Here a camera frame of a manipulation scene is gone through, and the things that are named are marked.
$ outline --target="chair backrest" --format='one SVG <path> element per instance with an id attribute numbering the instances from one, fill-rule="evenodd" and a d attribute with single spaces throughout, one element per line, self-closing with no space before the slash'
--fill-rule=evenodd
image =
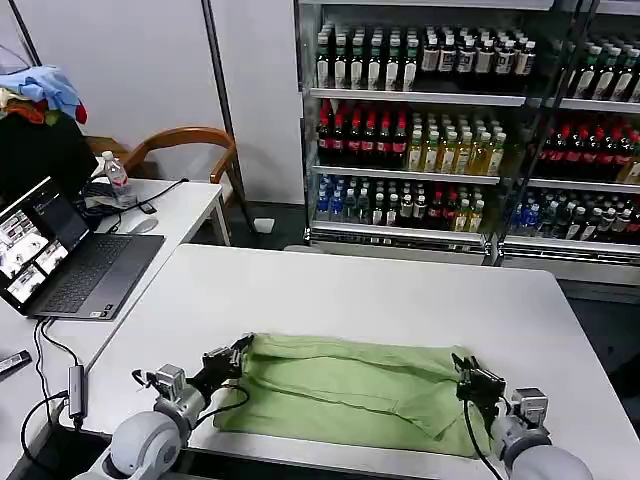
<path id="1" fill-rule="evenodd" d="M 236 144 L 228 133 L 217 128 L 180 127 L 157 133 L 138 145 L 122 160 L 122 164 L 128 172 L 131 172 L 137 167 L 143 166 L 145 157 L 152 150 L 189 143 L 208 143 L 226 148 L 225 154 L 216 164 L 210 176 L 211 183 L 219 183 L 220 177 L 229 168 L 236 155 Z"/>

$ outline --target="laptop screen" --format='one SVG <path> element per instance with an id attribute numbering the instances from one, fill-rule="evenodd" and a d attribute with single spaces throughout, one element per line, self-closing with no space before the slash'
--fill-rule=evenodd
<path id="1" fill-rule="evenodd" d="M 51 178 L 40 182 L 0 213 L 0 296 L 23 311 L 88 233 Z"/>

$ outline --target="laptop keyboard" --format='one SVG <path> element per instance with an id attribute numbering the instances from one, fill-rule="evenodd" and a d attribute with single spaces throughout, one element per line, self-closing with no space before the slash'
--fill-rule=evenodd
<path id="1" fill-rule="evenodd" d="M 125 235 L 96 235 L 72 260 L 43 309 L 47 312 L 76 313 L 120 253 L 131 241 Z"/>

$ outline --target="table leg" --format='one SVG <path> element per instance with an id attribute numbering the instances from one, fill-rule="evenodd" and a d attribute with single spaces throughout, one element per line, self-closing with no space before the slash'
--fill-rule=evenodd
<path id="1" fill-rule="evenodd" d="M 214 216 L 215 216 L 215 224 L 214 228 L 217 226 L 216 230 L 220 235 L 222 235 L 222 240 L 227 247 L 231 246 L 231 240 L 229 240 L 229 231 L 227 230 L 227 225 L 224 221 L 224 215 L 222 213 L 222 195 L 217 202 L 215 202 L 214 207 Z"/>

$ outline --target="laptop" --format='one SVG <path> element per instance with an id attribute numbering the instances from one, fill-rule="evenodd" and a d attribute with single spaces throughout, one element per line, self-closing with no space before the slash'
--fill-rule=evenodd
<path id="1" fill-rule="evenodd" d="M 0 296 L 28 316 L 110 320 L 163 242 L 91 232 L 47 177 L 0 213 Z"/>

